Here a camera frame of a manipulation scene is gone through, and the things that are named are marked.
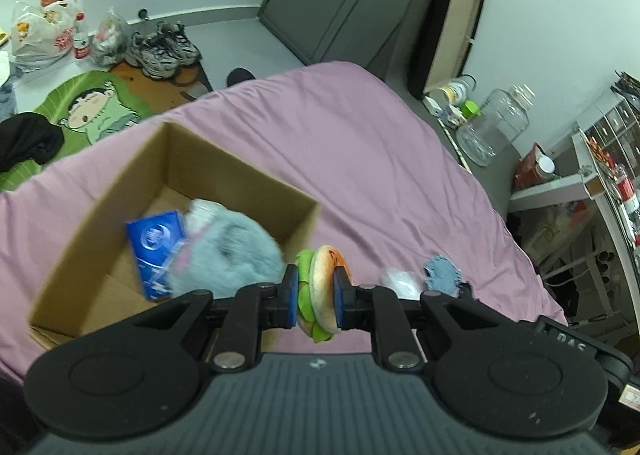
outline gray gripper base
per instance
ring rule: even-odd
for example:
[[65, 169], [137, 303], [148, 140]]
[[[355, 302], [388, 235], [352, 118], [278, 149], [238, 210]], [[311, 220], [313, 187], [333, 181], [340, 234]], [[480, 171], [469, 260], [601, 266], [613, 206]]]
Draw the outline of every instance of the gray gripper base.
[[[543, 414], [538, 411], [537, 418], [544, 421]], [[541, 443], [478, 433], [444, 412], [418, 377], [384, 371], [368, 354], [265, 354], [253, 370], [213, 379], [190, 411], [154, 433], [108, 444], [46, 434], [30, 453], [604, 455], [606, 451], [585, 433]]]

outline blue package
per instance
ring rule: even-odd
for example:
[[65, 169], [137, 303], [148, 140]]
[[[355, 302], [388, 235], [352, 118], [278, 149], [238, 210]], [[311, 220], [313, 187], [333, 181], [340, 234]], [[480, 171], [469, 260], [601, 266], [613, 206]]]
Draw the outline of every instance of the blue package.
[[180, 213], [169, 211], [128, 222], [127, 235], [145, 298], [154, 301], [171, 296], [165, 273], [185, 237]]

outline bed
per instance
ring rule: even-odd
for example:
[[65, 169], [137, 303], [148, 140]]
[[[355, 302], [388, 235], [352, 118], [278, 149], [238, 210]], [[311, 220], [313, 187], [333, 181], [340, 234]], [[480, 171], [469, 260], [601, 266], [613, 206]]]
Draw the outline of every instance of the bed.
[[[421, 276], [450, 258], [476, 297], [516, 320], [566, 323], [478, 181], [379, 79], [348, 63], [241, 83], [151, 118], [0, 194], [0, 369], [24, 376], [42, 353], [30, 305], [83, 215], [160, 120], [177, 121], [321, 204], [310, 246], [336, 245], [355, 284], [395, 267]], [[314, 345], [281, 331], [280, 351], [367, 351], [366, 333]]]

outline blue fuzzy object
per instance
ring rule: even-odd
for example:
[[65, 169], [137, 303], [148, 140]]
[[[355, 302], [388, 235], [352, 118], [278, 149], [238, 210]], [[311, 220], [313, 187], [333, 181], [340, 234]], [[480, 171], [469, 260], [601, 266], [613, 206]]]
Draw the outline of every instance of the blue fuzzy object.
[[430, 291], [440, 291], [454, 298], [458, 297], [461, 273], [449, 258], [436, 255], [424, 264], [425, 283]]
[[280, 282], [284, 262], [278, 244], [260, 224], [227, 209], [188, 242], [169, 268], [175, 296], [208, 289], [215, 298], [230, 298], [245, 285]]

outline red print on plastic bag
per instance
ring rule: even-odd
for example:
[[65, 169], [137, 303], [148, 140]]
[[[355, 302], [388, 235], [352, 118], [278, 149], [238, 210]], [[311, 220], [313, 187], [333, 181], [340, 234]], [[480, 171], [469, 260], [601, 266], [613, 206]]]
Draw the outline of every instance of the red print on plastic bag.
[[63, 51], [71, 47], [71, 44], [73, 43], [73, 29], [63, 30], [62, 34], [60, 34], [60, 36], [58, 36], [53, 41], [53, 43], [55, 44], [56, 47], [58, 47], [58, 50], [60, 51]]

